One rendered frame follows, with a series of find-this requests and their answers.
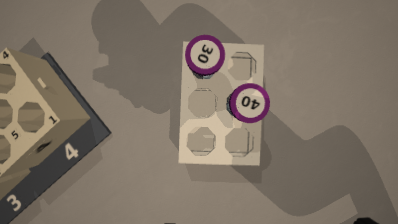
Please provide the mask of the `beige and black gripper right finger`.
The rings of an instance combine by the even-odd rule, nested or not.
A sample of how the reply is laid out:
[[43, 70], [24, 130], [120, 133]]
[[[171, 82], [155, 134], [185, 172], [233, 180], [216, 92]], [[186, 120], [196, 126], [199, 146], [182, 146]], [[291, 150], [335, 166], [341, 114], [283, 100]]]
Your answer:
[[372, 220], [371, 218], [366, 217], [366, 218], [358, 218], [356, 221], [354, 221], [353, 224], [378, 224], [378, 223]]

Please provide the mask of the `beige tube rack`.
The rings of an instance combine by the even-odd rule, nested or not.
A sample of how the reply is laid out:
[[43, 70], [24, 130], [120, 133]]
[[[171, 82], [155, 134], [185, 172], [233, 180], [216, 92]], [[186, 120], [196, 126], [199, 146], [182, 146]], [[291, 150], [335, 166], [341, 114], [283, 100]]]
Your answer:
[[222, 67], [210, 79], [197, 79], [186, 63], [188, 43], [183, 41], [179, 162], [248, 165], [256, 161], [260, 158], [262, 120], [241, 122], [226, 110], [226, 103], [243, 84], [263, 87], [264, 45], [222, 43]]

